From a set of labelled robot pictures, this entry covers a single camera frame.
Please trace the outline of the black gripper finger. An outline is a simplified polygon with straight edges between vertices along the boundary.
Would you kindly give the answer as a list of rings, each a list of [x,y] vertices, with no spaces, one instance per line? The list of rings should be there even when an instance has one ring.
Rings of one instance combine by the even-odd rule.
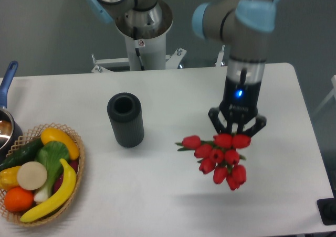
[[[217,134],[231,134],[232,133],[232,123],[224,119],[224,123],[219,119],[220,114],[219,107],[212,107],[208,112],[208,117],[212,122]]]
[[[257,115],[255,117],[255,124],[250,127],[249,129],[243,131],[243,134],[249,137],[253,137],[256,135],[260,130],[262,130],[267,124],[267,119],[265,116]]]

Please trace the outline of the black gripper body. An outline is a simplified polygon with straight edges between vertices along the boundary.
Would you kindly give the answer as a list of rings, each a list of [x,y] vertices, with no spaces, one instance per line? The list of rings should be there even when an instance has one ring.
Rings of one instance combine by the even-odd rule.
[[[238,134],[255,124],[260,87],[260,82],[241,84],[229,77],[225,79],[224,95],[219,109],[226,120],[232,125],[237,124]]]

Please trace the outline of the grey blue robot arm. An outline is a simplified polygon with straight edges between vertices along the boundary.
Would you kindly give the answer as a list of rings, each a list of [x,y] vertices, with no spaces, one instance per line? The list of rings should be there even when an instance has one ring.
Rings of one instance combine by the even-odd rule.
[[[173,22],[162,0],[86,0],[104,23],[114,22],[124,36],[130,69],[166,68],[166,33]],[[218,133],[254,136],[265,125],[257,102],[280,0],[222,0],[204,3],[192,16],[196,36],[230,46],[223,100],[208,115]]]

